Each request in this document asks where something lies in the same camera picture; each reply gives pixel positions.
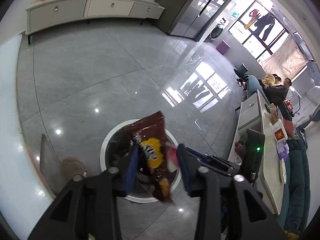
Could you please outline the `brown yellow candy bag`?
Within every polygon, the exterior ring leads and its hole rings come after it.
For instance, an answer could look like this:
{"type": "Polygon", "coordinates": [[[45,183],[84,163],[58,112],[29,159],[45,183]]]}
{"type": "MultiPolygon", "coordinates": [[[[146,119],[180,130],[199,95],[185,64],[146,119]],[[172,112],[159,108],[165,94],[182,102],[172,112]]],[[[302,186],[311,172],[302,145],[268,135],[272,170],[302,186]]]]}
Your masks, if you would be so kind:
{"type": "Polygon", "coordinates": [[[137,147],[136,181],[149,195],[161,202],[171,201],[172,172],[168,168],[169,149],[165,118],[161,111],[126,127],[133,146],[137,147]]]}

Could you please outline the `white round trash bin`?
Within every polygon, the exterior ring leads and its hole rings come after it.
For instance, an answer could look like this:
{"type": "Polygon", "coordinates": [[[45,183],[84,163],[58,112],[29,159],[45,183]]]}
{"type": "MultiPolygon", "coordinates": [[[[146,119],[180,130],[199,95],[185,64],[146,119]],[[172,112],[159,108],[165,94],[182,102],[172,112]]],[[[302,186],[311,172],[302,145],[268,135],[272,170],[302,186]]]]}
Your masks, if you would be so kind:
{"type": "Polygon", "coordinates": [[[126,200],[139,204],[167,201],[179,185],[180,169],[167,159],[158,170],[148,167],[149,154],[130,129],[136,121],[124,121],[108,132],[100,149],[100,169],[103,172],[114,167],[120,170],[116,185],[121,194],[127,194],[126,200]]]}

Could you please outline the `red white paper box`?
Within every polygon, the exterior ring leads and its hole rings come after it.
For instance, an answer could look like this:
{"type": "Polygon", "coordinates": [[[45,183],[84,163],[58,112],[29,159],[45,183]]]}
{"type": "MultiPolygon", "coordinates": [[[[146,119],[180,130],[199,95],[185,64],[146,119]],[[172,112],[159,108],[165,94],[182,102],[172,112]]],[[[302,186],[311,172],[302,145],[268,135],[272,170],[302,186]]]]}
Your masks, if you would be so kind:
{"type": "Polygon", "coordinates": [[[287,133],[281,119],[278,119],[272,126],[272,132],[276,139],[276,142],[282,142],[287,140],[287,133]]]}

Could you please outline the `teal sofa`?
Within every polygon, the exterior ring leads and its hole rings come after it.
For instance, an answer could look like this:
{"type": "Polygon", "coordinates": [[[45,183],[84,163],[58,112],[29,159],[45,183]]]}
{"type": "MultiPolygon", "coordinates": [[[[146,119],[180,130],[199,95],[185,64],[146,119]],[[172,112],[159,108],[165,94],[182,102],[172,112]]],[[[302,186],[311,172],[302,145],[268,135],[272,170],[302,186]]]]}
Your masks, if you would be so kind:
{"type": "Polygon", "coordinates": [[[310,209],[310,172],[306,150],[308,143],[303,128],[296,130],[298,139],[287,142],[289,155],[285,160],[287,182],[284,185],[279,224],[284,230],[300,235],[306,228],[310,209]]]}

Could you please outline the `seated people group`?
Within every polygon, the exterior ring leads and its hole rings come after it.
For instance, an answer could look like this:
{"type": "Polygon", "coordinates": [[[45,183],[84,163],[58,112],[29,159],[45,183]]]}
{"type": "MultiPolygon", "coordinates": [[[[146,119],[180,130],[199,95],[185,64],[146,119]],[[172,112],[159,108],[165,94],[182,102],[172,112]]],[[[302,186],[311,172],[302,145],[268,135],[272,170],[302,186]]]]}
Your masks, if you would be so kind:
{"type": "Polygon", "coordinates": [[[249,75],[246,82],[246,91],[247,96],[250,97],[258,90],[269,104],[273,103],[275,106],[280,106],[285,102],[291,86],[292,82],[289,78],[285,78],[283,83],[279,85],[265,85],[260,79],[249,75]]]}

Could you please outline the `purple square stool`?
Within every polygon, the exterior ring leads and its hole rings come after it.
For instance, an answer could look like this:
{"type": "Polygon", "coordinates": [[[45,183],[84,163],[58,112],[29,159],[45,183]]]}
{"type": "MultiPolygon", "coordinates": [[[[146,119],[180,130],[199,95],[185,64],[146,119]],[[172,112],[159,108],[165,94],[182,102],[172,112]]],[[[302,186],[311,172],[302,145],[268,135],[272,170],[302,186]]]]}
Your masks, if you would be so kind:
{"type": "Polygon", "coordinates": [[[230,46],[224,41],[222,40],[217,46],[216,46],[216,49],[217,51],[222,54],[222,55],[225,55],[227,53],[227,51],[230,50],[230,46]]]}

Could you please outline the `white washing machine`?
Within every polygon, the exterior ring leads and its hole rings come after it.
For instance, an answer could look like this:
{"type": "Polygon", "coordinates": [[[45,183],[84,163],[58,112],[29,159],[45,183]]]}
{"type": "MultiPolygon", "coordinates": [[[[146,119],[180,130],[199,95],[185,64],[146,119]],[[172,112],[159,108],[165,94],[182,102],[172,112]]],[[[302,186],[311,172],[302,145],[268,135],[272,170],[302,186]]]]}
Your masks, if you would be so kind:
{"type": "Polygon", "coordinates": [[[220,22],[215,26],[215,28],[210,33],[210,38],[212,40],[218,38],[222,34],[224,30],[224,25],[225,25],[225,22],[220,22]]]}

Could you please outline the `hanging dark clothes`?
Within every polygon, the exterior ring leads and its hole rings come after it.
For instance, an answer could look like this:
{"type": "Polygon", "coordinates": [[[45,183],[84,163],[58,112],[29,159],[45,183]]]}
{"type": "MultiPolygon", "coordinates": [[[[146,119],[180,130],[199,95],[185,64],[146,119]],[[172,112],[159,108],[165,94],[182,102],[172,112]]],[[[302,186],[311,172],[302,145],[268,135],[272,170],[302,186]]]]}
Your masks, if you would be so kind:
{"type": "Polygon", "coordinates": [[[264,31],[263,37],[261,38],[263,41],[266,41],[274,25],[275,25],[274,15],[268,12],[266,15],[259,18],[257,22],[254,24],[256,29],[253,32],[253,35],[255,37],[258,37],[260,33],[263,31],[263,29],[267,26],[267,29],[264,31]]]}

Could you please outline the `grey double-door refrigerator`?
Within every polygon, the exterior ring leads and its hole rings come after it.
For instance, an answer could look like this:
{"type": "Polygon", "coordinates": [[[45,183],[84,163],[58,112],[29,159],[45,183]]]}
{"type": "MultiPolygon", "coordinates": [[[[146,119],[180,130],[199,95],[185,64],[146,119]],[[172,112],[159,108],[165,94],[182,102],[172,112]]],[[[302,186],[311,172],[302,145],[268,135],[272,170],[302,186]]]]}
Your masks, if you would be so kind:
{"type": "Polygon", "coordinates": [[[227,0],[156,0],[165,8],[156,27],[168,35],[195,38],[227,0]]]}

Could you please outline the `white low TV cabinet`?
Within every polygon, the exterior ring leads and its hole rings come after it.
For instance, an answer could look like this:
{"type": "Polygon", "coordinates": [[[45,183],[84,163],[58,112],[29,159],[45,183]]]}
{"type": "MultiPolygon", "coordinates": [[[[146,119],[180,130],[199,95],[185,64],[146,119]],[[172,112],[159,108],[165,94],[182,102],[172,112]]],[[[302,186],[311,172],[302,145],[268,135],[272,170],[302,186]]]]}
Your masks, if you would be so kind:
{"type": "Polygon", "coordinates": [[[95,18],[159,19],[164,7],[152,0],[46,0],[27,7],[25,35],[31,36],[44,29],[95,18]]]}

